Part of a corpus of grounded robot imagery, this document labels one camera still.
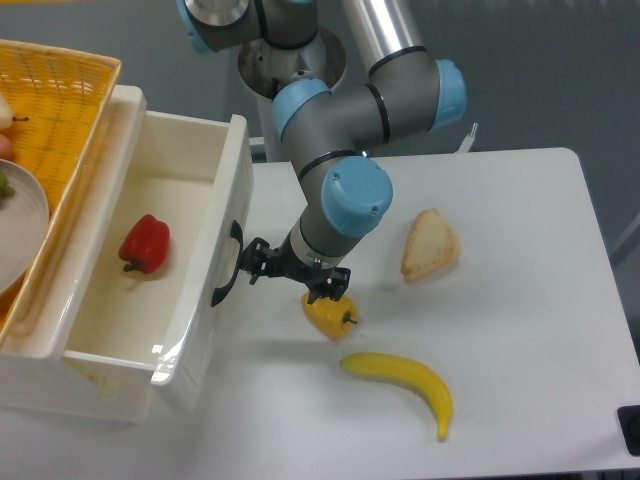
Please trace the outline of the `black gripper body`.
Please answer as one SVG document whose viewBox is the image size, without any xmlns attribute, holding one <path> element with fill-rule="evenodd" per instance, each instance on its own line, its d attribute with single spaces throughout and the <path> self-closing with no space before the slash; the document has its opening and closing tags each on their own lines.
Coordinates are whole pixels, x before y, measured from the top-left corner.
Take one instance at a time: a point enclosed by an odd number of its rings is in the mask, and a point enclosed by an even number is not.
<svg viewBox="0 0 640 480">
<path fill-rule="evenodd" d="M 300 259 L 289 242 L 283 242 L 274 250 L 269 265 L 270 278 L 286 278 L 303 283 L 311 289 L 326 288 L 332 282 L 332 270 L 324 268 L 320 258 Z"/>
</svg>

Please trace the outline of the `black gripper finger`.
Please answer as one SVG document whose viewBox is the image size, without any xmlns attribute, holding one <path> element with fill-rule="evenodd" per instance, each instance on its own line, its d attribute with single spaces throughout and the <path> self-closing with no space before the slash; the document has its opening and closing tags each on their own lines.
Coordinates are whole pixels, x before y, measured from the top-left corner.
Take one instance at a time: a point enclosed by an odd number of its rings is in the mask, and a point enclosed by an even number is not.
<svg viewBox="0 0 640 480">
<path fill-rule="evenodd" d="M 335 267 L 322 272 L 319 279 L 307 283 L 308 304 L 313 304 L 319 299 L 339 301 L 347 291 L 350 283 L 351 270 L 343 267 Z"/>
<path fill-rule="evenodd" d="M 249 275 L 250 285 L 272 273 L 271 256 L 269 243 L 260 237 L 256 237 L 244 248 L 239 269 Z"/>
</svg>

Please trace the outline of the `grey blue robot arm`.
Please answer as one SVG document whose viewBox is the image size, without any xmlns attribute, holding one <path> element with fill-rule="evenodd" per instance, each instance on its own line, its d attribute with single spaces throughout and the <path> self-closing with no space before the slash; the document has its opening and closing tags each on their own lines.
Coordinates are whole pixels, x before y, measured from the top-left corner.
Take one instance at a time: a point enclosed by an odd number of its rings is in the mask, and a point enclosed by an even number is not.
<svg viewBox="0 0 640 480">
<path fill-rule="evenodd" d="M 343 8 L 368 70 L 366 84 L 336 90 L 344 50 L 318 22 L 314 1 L 181 1 L 199 51 L 241 47 L 244 84 L 270 104 L 306 207 L 283 243 L 241 242 L 235 268 L 252 279 L 304 284 L 311 300 L 339 300 L 342 260 L 380 223 L 393 187 L 368 149 L 458 121 L 467 103 L 457 66 L 428 52 L 401 1 L 347 1 Z"/>
</svg>

